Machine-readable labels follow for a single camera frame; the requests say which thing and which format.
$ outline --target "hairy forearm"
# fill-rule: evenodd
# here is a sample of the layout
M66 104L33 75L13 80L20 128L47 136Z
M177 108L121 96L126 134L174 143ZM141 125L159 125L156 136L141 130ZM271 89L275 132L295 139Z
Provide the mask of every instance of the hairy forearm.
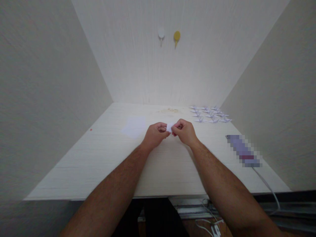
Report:
M270 230L264 231L271 231L274 236L281 233L243 183L202 143L191 149L208 196L236 236L243 229L249 233L252 227L254 234L260 226L269 226Z
M61 236L111 236L134 196L150 152L138 146L93 190Z

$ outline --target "adhesive hook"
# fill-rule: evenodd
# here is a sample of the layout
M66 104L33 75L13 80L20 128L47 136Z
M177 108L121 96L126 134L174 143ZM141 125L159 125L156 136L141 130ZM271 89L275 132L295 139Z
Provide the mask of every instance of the adhesive hook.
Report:
M180 36L181 36L181 34L180 34L179 31L176 31L176 32L174 33L174 35L173 35L173 38L174 38L174 41L175 41L175 47L174 47L174 48L177 47L177 43L178 43L179 40L180 40Z
M161 26L158 28L158 38L160 41L160 47L162 46L162 41L165 38L165 29Z

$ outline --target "white wire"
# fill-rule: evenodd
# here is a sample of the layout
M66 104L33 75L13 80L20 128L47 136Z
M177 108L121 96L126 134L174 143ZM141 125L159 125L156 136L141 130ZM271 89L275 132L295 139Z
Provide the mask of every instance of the white wire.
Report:
M197 224L197 221L205 221L205 222L208 222L208 223L211 223L211 222L209 222L209 221L207 221L207 220L204 220L204 219L195 220L195 224L197 225L197 227L206 230L212 237L214 237L214 236L211 234L211 232L208 231L208 229L206 229L205 227L200 226L199 224Z
M254 167L252 167L252 169L257 173L257 175L258 175L259 178L262 180L262 182L267 186L267 188L270 189L270 191L272 192L272 194L273 194L273 196L274 196L274 198L275 198L275 200L276 200L277 209L276 209L275 211L273 211L273 212L270 213L270 215L273 215L274 213L276 213L276 212L278 212L278 211L281 210L280 203L279 203L279 201L278 201L278 199L277 199L277 196L276 196L276 194L274 193L274 191L272 190L272 188L269 186L269 184L266 182L266 180L258 173L258 171L256 171L256 170L254 169Z
M212 211L211 211L210 209L208 209L206 206L204 206L204 203L203 203L204 200L206 200L206 198L202 200L202 205L203 205L203 207L204 207L206 210L209 211L209 213L211 214L211 216L214 217L216 221L218 221L217 218L213 215Z

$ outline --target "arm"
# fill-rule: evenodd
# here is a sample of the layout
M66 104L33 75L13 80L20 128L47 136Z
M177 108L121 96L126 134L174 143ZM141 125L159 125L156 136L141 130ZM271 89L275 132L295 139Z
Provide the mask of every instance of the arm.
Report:
M92 191L61 236L112 235L132 201L148 155L170 134L166 126L149 126L143 142Z
M198 140L192 123L180 119L171 129L191 148L204 188L234 236L283 236L243 183Z

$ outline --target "white table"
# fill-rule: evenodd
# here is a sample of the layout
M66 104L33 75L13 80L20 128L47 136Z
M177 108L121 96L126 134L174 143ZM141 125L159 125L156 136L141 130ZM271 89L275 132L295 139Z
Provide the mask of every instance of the white table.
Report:
M232 123L198 123L192 115L187 107L113 103L25 200L85 199L143 140L146 129L136 139L121 133L129 116L145 116L147 127L180 118L191 121L201 142L250 192L270 192L251 168L239 163L227 143L225 135L240 134ZM262 164L257 170L274 191L290 191L263 159ZM152 151L135 192L136 197L204 194L190 149L173 136Z

